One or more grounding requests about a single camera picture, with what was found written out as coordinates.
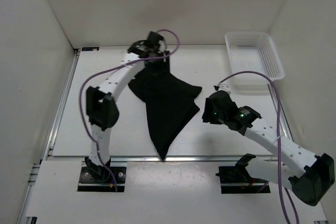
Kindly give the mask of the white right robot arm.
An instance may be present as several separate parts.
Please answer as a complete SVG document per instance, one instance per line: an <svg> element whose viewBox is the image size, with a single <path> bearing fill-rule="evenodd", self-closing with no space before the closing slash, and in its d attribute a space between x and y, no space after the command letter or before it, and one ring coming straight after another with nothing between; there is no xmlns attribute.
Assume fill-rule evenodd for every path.
<svg viewBox="0 0 336 224"><path fill-rule="evenodd" d="M264 147L282 163L278 168L253 154L245 154L236 163L236 177L242 182L260 178L277 183L309 206L316 206L335 182L331 156L319 156L277 135L260 113L249 106L239 108L226 91L216 91L206 98L202 120L227 126Z"/></svg>

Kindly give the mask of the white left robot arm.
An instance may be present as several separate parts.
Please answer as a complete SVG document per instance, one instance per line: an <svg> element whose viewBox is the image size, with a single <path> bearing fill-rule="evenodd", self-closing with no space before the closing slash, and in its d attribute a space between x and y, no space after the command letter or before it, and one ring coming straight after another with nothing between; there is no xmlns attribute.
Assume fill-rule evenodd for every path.
<svg viewBox="0 0 336 224"><path fill-rule="evenodd" d="M100 183L117 185L117 180L110 168L109 144L111 130L119 118L117 100L128 83L142 71L149 62L164 62L168 54L165 39L146 39L134 42L126 51L120 64L111 70L105 81L97 87L89 86L86 90L86 115L90 127L85 129L90 137L91 153L85 158L90 175Z"/></svg>

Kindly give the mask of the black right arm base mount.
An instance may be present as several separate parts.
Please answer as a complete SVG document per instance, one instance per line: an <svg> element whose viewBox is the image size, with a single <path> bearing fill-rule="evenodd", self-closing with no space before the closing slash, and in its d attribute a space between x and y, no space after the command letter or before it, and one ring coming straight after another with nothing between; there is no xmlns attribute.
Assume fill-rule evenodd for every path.
<svg viewBox="0 0 336 224"><path fill-rule="evenodd" d="M252 178L235 166L220 166L216 176L220 180L221 194L268 194L269 185L260 178Z"/></svg>

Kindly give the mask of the black shorts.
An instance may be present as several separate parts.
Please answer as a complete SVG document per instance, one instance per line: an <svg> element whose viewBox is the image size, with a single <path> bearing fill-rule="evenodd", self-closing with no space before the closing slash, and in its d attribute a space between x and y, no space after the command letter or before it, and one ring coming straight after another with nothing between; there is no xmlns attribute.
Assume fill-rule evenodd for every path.
<svg viewBox="0 0 336 224"><path fill-rule="evenodd" d="M203 88L171 74L169 58L146 61L128 87L145 103L150 139L165 160L175 138L200 111L195 99Z"/></svg>

